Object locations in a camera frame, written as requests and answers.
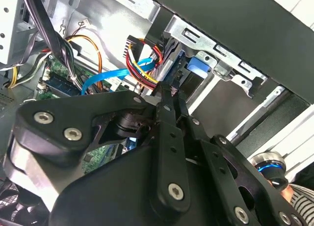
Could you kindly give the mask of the person's hand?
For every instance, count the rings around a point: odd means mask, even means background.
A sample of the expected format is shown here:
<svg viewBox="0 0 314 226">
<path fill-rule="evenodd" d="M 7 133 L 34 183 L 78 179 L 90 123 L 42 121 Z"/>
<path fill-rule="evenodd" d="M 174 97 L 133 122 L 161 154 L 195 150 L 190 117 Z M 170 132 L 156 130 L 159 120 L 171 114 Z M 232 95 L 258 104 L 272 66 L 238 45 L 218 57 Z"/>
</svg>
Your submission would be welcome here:
<svg viewBox="0 0 314 226">
<path fill-rule="evenodd" d="M 280 194 L 293 207 L 295 207 L 295 203 L 300 197 L 300 194 L 295 191 L 293 185 L 291 184 L 289 184 L 283 191 L 281 191 Z"/>
</svg>

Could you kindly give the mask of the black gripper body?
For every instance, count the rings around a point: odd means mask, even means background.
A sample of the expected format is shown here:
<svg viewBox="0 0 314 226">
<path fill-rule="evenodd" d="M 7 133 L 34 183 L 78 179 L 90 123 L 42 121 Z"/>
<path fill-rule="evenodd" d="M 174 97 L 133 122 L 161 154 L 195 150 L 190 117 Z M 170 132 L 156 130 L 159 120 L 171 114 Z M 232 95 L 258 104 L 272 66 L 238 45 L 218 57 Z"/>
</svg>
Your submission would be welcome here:
<svg viewBox="0 0 314 226">
<path fill-rule="evenodd" d="M 66 187 L 49 225 L 215 226 L 212 166 L 221 159 L 206 141 L 153 137 Z"/>
</svg>

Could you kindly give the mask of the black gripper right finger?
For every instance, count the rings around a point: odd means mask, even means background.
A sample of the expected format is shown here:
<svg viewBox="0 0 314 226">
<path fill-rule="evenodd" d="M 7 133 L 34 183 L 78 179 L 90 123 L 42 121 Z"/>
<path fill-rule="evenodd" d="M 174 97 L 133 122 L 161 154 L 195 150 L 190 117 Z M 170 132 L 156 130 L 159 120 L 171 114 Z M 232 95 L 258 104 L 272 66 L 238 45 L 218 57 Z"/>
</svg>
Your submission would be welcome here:
<svg viewBox="0 0 314 226">
<path fill-rule="evenodd" d="M 305 219 L 280 194 L 288 181 L 277 153 L 248 161 L 224 136 L 208 137 L 202 124 L 188 113 L 185 96 L 173 96 L 179 126 L 187 142 L 185 153 L 200 165 L 220 226 L 304 226 Z"/>
</svg>

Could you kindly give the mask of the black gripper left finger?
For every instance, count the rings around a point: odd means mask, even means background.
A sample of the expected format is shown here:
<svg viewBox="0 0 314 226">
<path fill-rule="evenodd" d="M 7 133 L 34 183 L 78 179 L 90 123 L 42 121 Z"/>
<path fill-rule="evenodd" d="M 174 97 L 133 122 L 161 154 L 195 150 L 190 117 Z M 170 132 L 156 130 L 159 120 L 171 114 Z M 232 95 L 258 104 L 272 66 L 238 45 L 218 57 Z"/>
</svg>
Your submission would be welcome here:
<svg viewBox="0 0 314 226">
<path fill-rule="evenodd" d="M 86 176 L 81 163 L 88 151 L 128 137 L 138 138 L 139 147 L 153 137 L 183 141 L 174 94 L 161 82 L 145 98 L 120 91 L 28 102 L 16 112 L 4 171 L 52 211 L 66 187 Z"/>
</svg>

